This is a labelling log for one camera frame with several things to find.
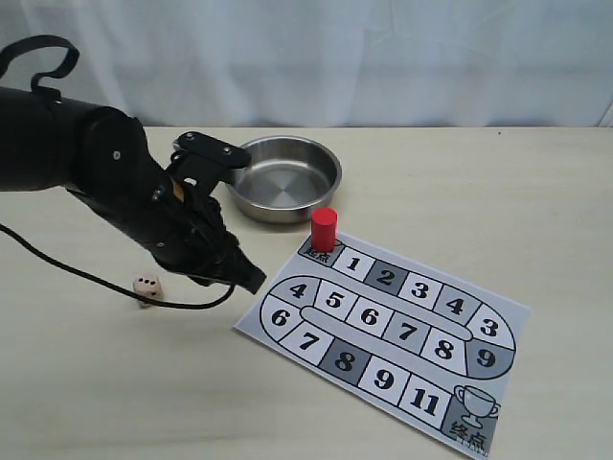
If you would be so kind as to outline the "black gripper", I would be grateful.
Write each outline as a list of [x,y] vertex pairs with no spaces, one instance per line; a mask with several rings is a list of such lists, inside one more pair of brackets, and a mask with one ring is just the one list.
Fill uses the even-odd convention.
[[233,283],[256,294],[266,280],[226,229],[218,201],[179,185],[149,157],[84,167],[67,191],[166,271],[199,286]]

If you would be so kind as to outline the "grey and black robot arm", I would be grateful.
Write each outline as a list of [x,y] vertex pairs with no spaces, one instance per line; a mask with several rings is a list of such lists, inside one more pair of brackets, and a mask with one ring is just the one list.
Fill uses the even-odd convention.
[[1,90],[2,191],[62,187],[162,268],[201,286],[256,293],[266,278],[242,252],[211,196],[232,170],[249,163],[244,149],[187,132],[162,167],[140,121],[119,109]]

